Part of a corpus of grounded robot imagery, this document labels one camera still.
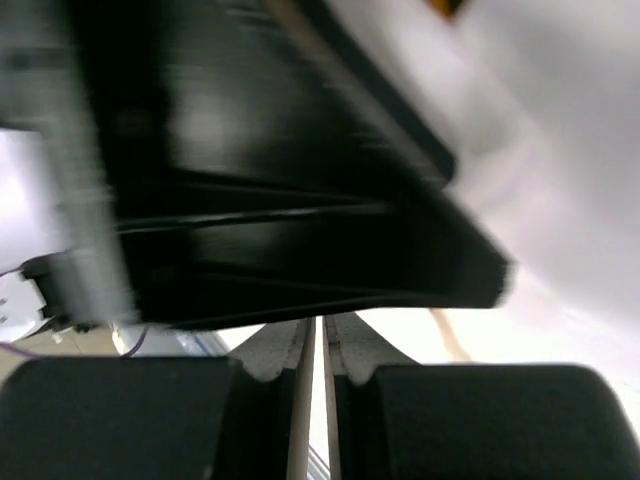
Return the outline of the white paper napkin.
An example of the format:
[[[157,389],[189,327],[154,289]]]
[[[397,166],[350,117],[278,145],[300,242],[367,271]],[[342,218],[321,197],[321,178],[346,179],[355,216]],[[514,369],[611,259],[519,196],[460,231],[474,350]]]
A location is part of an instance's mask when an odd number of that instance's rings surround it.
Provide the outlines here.
[[[458,157],[451,193],[516,261],[523,349],[639,378],[639,5],[333,1]]]

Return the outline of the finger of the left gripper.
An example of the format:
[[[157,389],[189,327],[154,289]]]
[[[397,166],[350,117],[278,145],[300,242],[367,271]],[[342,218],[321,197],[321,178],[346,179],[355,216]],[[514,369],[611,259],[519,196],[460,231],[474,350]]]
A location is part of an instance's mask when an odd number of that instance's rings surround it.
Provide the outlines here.
[[[104,198],[101,309],[204,330],[493,307],[457,161],[324,1],[68,1]]]

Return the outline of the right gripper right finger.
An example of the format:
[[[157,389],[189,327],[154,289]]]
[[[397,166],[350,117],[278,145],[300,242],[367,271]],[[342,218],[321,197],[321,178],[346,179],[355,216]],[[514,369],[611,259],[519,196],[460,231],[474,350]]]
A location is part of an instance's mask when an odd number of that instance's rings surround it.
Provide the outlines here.
[[[635,479],[639,446],[591,369],[422,365],[354,313],[324,320],[335,479]]]

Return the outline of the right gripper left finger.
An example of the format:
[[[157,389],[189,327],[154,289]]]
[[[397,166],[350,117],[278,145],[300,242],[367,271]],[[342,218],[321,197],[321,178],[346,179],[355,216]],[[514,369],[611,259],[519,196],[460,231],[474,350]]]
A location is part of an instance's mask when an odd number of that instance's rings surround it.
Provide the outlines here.
[[[5,479],[302,479],[315,323],[215,357],[48,356],[1,387]]]

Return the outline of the gold spoon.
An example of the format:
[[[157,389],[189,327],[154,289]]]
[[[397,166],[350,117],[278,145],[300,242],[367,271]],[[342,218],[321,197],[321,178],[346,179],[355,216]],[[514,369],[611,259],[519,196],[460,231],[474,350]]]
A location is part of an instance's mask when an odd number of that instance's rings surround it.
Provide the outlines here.
[[[446,21],[454,22],[469,4],[469,0],[427,0],[427,3]]]

